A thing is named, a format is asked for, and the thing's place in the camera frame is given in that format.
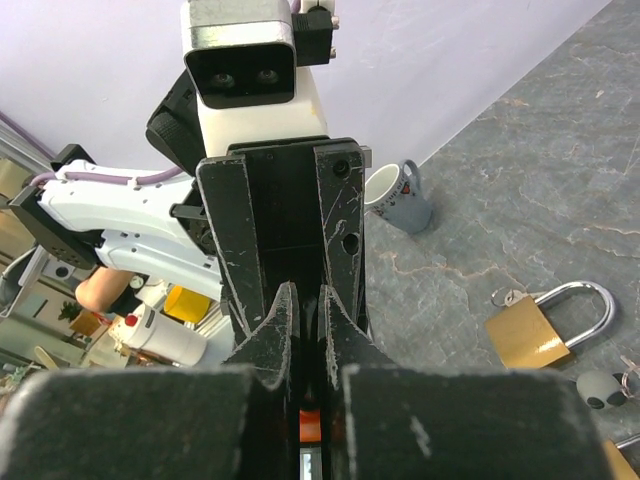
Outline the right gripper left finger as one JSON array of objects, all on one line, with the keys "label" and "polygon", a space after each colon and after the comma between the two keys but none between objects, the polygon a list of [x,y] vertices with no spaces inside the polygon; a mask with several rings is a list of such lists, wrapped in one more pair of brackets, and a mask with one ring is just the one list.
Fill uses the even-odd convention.
[{"label": "right gripper left finger", "polygon": [[294,284],[221,366],[31,377],[1,419],[5,479],[295,479]]}]

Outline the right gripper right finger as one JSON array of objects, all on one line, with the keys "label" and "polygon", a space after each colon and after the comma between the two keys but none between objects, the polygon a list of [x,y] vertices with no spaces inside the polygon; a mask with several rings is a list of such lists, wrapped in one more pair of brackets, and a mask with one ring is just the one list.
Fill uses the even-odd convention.
[{"label": "right gripper right finger", "polygon": [[589,413],[562,375],[393,363],[323,286],[327,479],[609,479]]}]

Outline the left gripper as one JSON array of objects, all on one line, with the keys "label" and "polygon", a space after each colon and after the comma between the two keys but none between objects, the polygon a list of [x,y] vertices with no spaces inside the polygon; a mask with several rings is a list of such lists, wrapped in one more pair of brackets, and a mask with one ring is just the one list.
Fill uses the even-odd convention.
[{"label": "left gripper", "polygon": [[240,143],[196,169],[229,309],[242,335],[265,317],[262,280],[326,280],[361,303],[366,154],[351,138]]}]

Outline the orange black padlock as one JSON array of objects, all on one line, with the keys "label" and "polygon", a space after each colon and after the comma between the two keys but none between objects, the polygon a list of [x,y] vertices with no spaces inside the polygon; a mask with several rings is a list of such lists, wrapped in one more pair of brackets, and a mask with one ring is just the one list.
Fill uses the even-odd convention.
[{"label": "orange black padlock", "polygon": [[304,301],[301,327],[303,387],[300,400],[300,441],[317,443],[321,440],[321,423],[316,381],[317,301],[315,299]]}]

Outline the large brass padlock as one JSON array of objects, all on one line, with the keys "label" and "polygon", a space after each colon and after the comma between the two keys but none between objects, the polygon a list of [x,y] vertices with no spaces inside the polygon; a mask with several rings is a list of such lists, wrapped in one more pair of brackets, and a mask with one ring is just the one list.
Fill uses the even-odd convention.
[{"label": "large brass padlock", "polygon": [[[544,308],[578,291],[597,295],[604,312],[593,325],[569,340],[561,338]],[[489,318],[484,326],[502,364],[510,369],[539,369],[569,357],[572,349],[604,333],[614,322],[617,304],[612,293],[591,281],[571,281],[535,297],[523,294]]]}]

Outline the key of brass padlock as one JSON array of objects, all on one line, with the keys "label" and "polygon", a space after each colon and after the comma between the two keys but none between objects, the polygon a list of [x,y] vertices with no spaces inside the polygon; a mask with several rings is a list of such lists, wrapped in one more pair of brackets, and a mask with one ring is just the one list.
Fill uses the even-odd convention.
[{"label": "key of brass padlock", "polygon": [[543,295],[543,292],[527,292],[518,289],[499,288],[495,290],[491,296],[491,304],[497,308],[509,307],[523,298],[531,297],[536,299]]}]

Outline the small brass padlock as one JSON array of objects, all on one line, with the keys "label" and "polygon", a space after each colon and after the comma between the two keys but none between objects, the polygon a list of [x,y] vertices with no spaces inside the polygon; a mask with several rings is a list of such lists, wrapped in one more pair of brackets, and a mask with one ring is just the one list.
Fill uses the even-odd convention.
[{"label": "small brass padlock", "polygon": [[639,476],[622,454],[622,450],[639,442],[639,434],[614,442],[607,439],[603,448],[607,456],[614,480],[638,480]]}]

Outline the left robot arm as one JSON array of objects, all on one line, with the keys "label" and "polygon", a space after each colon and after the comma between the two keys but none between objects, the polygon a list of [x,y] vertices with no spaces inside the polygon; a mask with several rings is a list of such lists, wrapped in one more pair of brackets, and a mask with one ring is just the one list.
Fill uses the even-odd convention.
[{"label": "left robot arm", "polygon": [[209,112],[182,74],[146,136],[173,169],[104,168],[69,145],[11,211],[70,266],[156,276],[224,301],[238,339],[258,328],[284,282],[297,288],[305,339],[323,286],[368,327],[364,154],[327,136],[309,68],[289,103]]}]

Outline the grey printed mug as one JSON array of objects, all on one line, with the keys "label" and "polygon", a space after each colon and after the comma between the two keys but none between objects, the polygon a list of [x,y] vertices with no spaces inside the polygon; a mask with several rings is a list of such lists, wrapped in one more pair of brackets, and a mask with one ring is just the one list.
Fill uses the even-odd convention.
[{"label": "grey printed mug", "polygon": [[407,234],[426,229],[432,216],[418,165],[410,159],[385,165],[373,173],[365,182],[364,205],[368,212]]}]

